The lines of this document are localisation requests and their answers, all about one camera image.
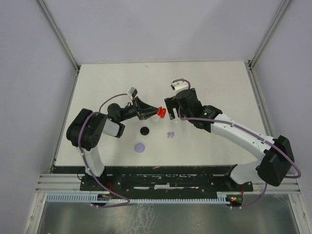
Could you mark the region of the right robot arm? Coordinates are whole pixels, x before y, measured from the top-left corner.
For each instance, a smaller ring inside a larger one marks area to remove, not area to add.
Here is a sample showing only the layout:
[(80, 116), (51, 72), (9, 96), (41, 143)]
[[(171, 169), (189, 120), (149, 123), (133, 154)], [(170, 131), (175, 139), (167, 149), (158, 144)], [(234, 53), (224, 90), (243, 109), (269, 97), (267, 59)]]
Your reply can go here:
[(274, 138), (255, 132), (238, 124), (220, 109), (202, 105), (194, 88), (182, 90), (164, 101), (170, 119), (187, 120), (198, 129), (226, 138), (256, 158), (254, 162), (236, 164), (230, 169), (229, 175), (223, 179), (228, 190), (234, 191), (255, 178), (277, 187), (294, 166), (293, 151), (286, 137)]

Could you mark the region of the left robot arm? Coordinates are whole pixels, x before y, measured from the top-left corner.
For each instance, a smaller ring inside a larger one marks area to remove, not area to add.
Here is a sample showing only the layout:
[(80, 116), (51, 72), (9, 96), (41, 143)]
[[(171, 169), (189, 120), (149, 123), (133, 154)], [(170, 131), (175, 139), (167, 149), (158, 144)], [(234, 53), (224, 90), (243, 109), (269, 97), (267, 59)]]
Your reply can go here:
[(137, 117), (146, 120), (156, 115), (158, 108), (144, 103), (138, 97), (125, 107), (112, 103), (107, 108), (107, 114), (81, 109), (79, 114), (70, 124), (66, 138), (79, 150), (84, 164), (85, 172), (93, 176), (91, 185), (97, 190), (107, 187), (108, 178), (102, 173), (105, 166), (102, 163), (98, 150), (98, 143), (102, 135), (120, 138), (125, 125), (123, 121)]

